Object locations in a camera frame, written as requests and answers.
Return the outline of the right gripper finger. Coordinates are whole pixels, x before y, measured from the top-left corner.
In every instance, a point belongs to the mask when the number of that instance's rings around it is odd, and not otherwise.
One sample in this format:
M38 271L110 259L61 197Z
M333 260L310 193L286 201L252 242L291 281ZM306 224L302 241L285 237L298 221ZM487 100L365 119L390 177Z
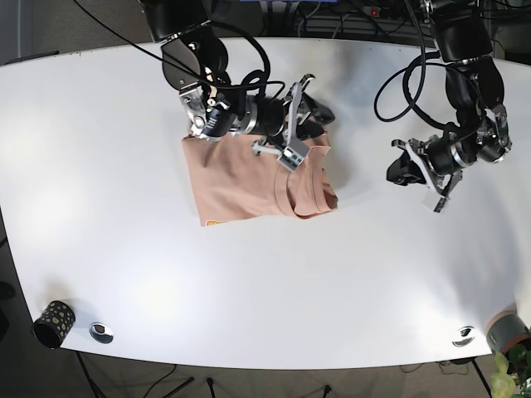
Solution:
M309 116L315 123L327 126L335 121L335 115L330 108L316 101L310 96L304 97L304 105L309 111Z

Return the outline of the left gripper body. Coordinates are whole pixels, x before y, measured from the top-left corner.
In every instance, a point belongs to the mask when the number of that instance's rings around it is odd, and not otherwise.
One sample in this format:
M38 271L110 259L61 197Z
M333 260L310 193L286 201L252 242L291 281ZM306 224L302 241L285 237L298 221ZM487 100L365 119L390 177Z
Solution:
M443 137L430 137L425 142L414 138L394 139L391 145L400 148L402 154L408 154L421 169L426 179L424 186L429 189L426 206L435 213L443 212L450 193L462 180L462 170L470 166L470 154L461 143Z

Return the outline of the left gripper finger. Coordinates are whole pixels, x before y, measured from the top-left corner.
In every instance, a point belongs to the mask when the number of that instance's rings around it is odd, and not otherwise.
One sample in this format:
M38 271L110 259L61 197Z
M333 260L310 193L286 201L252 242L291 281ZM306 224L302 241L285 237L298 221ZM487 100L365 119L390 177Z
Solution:
M386 179L402 187L410 184L426 184L421 169L410 159L408 154L402 154L388 167Z

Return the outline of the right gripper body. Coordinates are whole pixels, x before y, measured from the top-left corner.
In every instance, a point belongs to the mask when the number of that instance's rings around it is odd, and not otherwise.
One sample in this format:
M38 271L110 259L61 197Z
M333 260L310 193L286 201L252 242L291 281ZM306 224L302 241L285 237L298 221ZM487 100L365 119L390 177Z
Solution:
M303 75L295 82L285 99L265 97L257 101L257 124L252 133L259 138L251 145L254 156L267 153L276 157L289 172L293 172L306 158L309 147L297 135L297 127L306 121L311 112L304 108L303 94L309 83L315 79L312 74Z

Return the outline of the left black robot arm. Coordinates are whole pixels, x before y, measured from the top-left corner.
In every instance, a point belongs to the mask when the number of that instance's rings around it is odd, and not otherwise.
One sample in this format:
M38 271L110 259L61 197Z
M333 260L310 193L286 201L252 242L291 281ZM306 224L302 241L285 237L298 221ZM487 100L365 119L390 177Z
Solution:
M425 22L435 51L420 44L421 53L398 71L406 111L441 135L426 141L395 139L401 156L387 169L387 180L398 186L426 186L430 193L426 204L440 213L450 194L463 178L464 169L481 159L487 163L502 161L512 147L507 111L504 106L504 82L491 55L489 33L482 22L477 1L407 1L412 25L418 33ZM436 66L446 72L446 96L457 120L445 124L435 121L417 104L421 94L411 93L410 78L421 70L419 83L426 80L426 68Z

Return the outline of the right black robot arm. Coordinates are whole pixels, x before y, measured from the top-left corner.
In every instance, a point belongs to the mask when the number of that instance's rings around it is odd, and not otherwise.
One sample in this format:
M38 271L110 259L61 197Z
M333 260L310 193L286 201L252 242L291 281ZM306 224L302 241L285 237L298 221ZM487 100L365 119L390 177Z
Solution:
M333 112L305 90L314 79L304 75L285 97L266 95L270 60L258 41L224 22L213 21L201 1L143 1L153 41L160 44L163 74L179 93L191 121L192 136L219 141L227 134L254 134L254 155L270 153L288 170L307 156L308 138L321 135ZM227 73L228 52L215 30L246 39L263 63L234 85Z

